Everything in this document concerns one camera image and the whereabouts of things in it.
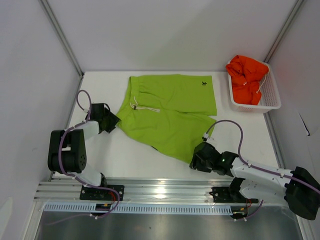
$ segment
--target basket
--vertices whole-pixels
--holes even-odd
[[[278,92],[278,87],[271,66],[265,62],[261,63],[269,67],[269,73],[265,76],[264,84],[260,89],[262,96],[258,105],[239,104],[235,102],[234,95],[232,92],[231,76],[228,74],[230,107],[232,110],[239,112],[252,112],[264,114],[272,109],[279,109],[281,107],[281,100]]]

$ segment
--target white table surface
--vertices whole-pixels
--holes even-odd
[[[86,72],[81,89],[89,92],[93,103],[107,103],[116,114],[124,100],[130,76],[156,74],[211,75],[217,107],[216,120],[229,119],[239,123],[244,132],[242,156],[257,163],[278,167],[263,114],[232,111],[229,107],[228,77],[226,72],[167,72],[167,71],[93,71]],[[84,93],[80,103],[88,108]],[[77,105],[70,126],[86,116]],[[219,152],[237,153],[240,131],[232,123],[219,123],[211,136]],[[103,132],[86,141],[87,162],[112,178],[226,179],[216,173],[205,173],[189,168],[189,164],[161,154],[151,146],[139,143],[116,128],[110,134]]]

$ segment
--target metal base plate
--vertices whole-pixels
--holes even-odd
[[[238,203],[238,204],[245,204],[247,201],[246,198],[239,199],[235,201],[229,193],[228,186],[214,186],[212,188],[212,192],[210,195],[213,196],[213,202],[215,203]],[[259,202],[256,198],[251,198],[250,201],[253,204],[257,204]]]
[[[114,189],[119,193],[120,201],[124,199],[124,185],[108,185],[107,187],[110,189]],[[109,194],[109,191],[107,190],[82,186],[80,192],[80,200],[112,201],[113,197]]]

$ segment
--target robotic arm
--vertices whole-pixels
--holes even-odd
[[[104,103],[93,103],[90,121],[70,131],[63,141],[61,159],[64,170],[87,184],[107,187],[105,176],[87,163],[85,141],[103,131],[110,133],[119,121],[120,119],[106,108]],[[51,132],[48,154],[49,169],[60,174],[62,171],[59,166],[58,153],[61,137],[64,133],[65,130]]]
[[[292,212],[302,218],[316,219],[320,206],[319,193],[295,180],[301,180],[320,190],[319,183],[307,170],[296,167],[292,171],[246,159],[244,161],[233,152],[219,153],[211,144],[203,141],[194,149],[190,168],[234,177],[227,191],[218,193],[213,187],[214,201],[245,203],[246,199],[258,198],[269,203],[288,205]]]

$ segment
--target black mounting bracket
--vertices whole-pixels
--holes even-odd
[[[117,191],[120,195],[120,201],[123,201],[124,194],[125,194],[124,185],[107,185],[106,187]],[[97,189],[93,187],[82,186],[81,193],[80,193],[80,200],[112,201],[113,196],[109,193],[112,193],[112,192],[104,189]]]
[[[231,206],[232,215],[230,216],[233,219],[243,219],[248,216],[248,210],[242,211],[239,206]]]
[[[229,192],[228,186],[214,186],[209,194],[213,197],[214,203],[246,204],[248,200],[244,196],[234,199]],[[257,204],[259,202],[256,198],[251,198],[250,201],[253,204]]]

